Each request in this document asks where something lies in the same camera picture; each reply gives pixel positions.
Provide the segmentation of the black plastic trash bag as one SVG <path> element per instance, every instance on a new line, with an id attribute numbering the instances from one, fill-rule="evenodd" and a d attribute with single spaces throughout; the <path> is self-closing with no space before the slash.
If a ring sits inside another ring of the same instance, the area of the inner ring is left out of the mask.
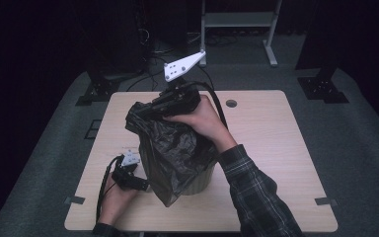
<path id="1" fill-rule="evenodd" d="M 144 117 L 148 104 L 134 103 L 125 118 L 125 128 L 139 137 L 139 154 L 151 189 L 165 207 L 171 206 L 208 166 L 217 152 L 213 143 L 189 125 Z"/>

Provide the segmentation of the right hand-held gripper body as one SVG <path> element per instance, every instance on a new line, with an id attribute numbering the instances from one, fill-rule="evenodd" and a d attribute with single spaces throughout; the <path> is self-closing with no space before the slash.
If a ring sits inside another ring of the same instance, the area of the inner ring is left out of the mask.
<path id="1" fill-rule="evenodd" d="M 159 94 L 150 105 L 150 112 L 164 117 L 189 114 L 200 102 L 195 82 L 186 81 L 183 76 L 188 73 L 206 55 L 200 52 L 179 60 L 164 64 L 164 78 L 168 88 Z"/>

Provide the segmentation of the black metal stand base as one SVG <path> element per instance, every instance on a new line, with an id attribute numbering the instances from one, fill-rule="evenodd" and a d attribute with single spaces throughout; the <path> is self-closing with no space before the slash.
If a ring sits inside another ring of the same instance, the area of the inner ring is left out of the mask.
<path id="1" fill-rule="evenodd" d="M 98 71 L 88 70 L 91 80 L 84 95 L 80 96 L 76 106 L 91 106 L 94 102 L 108 102 L 119 87 L 119 82 L 107 79 Z"/>
<path id="2" fill-rule="evenodd" d="M 322 100 L 326 104 L 346 104 L 345 94 L 332 81 L 335 67 L 322 67 L 316 76 L 299 77 L 298 82 L 308 100 Z"/>

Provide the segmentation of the person's right hand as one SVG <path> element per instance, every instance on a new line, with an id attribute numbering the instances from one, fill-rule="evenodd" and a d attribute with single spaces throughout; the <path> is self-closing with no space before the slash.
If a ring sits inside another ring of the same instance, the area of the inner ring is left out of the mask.
<path id="1" fill-rule="evenodd" d="M 164 117 L 164 120 L 189 125 L 197 133 L 209 139 L 219 153 L 237 145 L 228 128 L 220 120 L 209 98 L 205 95 L 200 96 L 198 106 L 190 114 Z"/>

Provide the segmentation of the white metal stand frame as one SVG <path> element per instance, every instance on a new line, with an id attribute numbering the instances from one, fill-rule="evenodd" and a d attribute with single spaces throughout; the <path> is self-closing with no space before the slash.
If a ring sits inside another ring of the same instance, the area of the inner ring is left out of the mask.
<path id="1" fill-rule="evenodd" d="M 205 50 L 205 34 L 212 28 L 268 28 L 267 39 L 263 40 L 265 54 L 271 67 L 278 62 L 271 48 L 276 29 L 282 0 L 276 0 L 275 7 L 268 12 L 249 13 L 208 13 L 205 10 L 205 0 L 201 0 L 200 19 L 200 49 Z"/>

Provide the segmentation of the black floor tape square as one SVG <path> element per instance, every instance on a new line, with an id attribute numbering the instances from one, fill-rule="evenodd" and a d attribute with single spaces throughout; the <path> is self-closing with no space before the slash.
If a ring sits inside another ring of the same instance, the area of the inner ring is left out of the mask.
<path id="1" fill-rule="evenodd" d="M 100 119 L 93 119 L 85 133 L 85 139 L 95 139 L 97 137 L 101 123 L 102 121 Z"/>

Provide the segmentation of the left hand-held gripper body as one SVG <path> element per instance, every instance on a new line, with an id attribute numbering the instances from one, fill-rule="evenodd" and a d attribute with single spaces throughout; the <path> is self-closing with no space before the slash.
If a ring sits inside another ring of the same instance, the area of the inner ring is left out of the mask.
<path id="1" fill-rule="evenodd" d="M 121 188 L 141 190 L 142 182 L 138 177 L 134 176 L 134 171 L 139 162 L 139 158 L 130 150 L 118 157 L 112 178 Z"/>

